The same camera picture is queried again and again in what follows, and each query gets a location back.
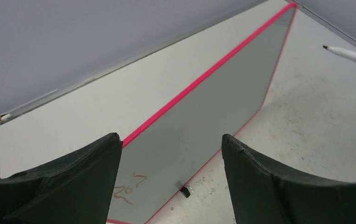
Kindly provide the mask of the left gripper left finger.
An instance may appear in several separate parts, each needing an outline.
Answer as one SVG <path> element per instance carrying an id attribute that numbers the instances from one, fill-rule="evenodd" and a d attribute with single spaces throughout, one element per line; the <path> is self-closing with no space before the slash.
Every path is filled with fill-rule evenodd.
<path id="1" fill-rule="evenodd" d="M 104 224 L 121 160 L 109 133 L 43 165 L 0 178 L 0 224 Z"/>

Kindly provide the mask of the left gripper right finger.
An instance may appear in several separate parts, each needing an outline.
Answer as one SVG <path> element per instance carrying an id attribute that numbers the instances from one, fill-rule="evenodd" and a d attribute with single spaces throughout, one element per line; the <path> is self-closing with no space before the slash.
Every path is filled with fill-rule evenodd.
<path id="1" fill-rule="evenodd" d="M 238 224 L 356 224 L 356 183 L 297 170 L 230 134 L 221 152 Z"/>

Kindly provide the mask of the red and white marker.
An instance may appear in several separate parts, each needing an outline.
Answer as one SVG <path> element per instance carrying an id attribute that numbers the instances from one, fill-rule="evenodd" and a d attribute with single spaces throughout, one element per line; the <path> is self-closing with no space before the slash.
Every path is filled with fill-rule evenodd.
<path id="1" fill-rule="evenodd" d="M 347 49 L 340 48 L 340 47 L 331 47 L 331 46 L 327 46 L 327 45 L 322 45 L 322 47 L 337 56 L 349 59 L 356 63 L 356 52 L 354 52 L 354 51 L 347 50 Z"/>

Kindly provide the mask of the pink framed whiteboard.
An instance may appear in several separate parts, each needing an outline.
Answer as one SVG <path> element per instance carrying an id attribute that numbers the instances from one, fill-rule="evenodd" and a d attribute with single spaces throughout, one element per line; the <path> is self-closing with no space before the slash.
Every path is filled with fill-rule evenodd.
<path id="1" fill-rule="evenodd" d="M 287 4 L 123 141 L 107 221 L 145 224 L 260 110 L 297 4 Z"/>

